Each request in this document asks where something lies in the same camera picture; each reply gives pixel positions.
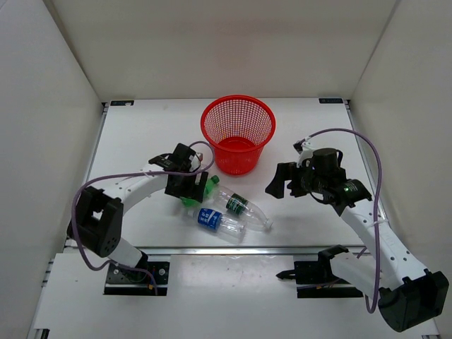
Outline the clear bottle green label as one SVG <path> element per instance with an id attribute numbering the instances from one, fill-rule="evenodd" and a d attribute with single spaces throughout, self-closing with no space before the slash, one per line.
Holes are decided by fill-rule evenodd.
<path id="1" fill-rule="evenodd" d="M 260 232 L 271 231 L 273 221 L 257 205 L 227 187 L 219 186 L 213 193 L 213 200 L 252 229 Z"/>

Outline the green plastic bottle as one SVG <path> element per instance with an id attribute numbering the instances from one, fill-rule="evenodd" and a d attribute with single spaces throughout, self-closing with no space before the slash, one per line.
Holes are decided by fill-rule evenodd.
<path id="1" fill-rule="evenodd" d="M 212 194 L 212 192 L 215 190 L 216 186 L 220 183 L 220 178 L 217 175 L 213 175 L 211 178 L 209 178 L 206 182 L 204 193 L 203 193 L 203 203 L 207 202 Z M 196 206 L 199 206 L 201 203 L 192 199 L 192 198 L 180 198 L 182 204 L 186 208 L 193 208 Z"/>

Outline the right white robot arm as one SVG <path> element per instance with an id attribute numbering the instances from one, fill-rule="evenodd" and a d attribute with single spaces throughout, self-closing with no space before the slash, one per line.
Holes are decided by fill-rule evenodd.
<path id="1" fill-rule="evenodd" d="M 368 297 L 377 298 L 380 314 L 395 331 L 403 332 L 441 315 L 449 282 L 441 272 L 431 272 L 417 260 L 378 214 L 376 197 L 358 179 L 349 179 L 340 166 L 343 153 L 322 148 L 300 162 L 276 167 L 266 193 L 283 198 L 321 195 L 319 203 L 330 205 L 347 223 L 374 257 L 373 266 L 354 257 L 341 246 L 319 254 L 317 273 L 331 283 L 337 278 L 354 285 Z"/>

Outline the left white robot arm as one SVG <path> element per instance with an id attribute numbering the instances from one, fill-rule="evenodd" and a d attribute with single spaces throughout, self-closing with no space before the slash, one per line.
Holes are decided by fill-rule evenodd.
<path id="1" fill-rule="evenodd" d="M 133 283 L 150 275 L 146 255 L 121 236 L 125 214 L 155 192 L 201 202 L 213 162 L 191 145 L 177 144 L 171 153 L 151 158 L 139 171 L 91 179 L 76 192 L 67 235 L 85 265 L 93 271 L 112 264 Z"/>

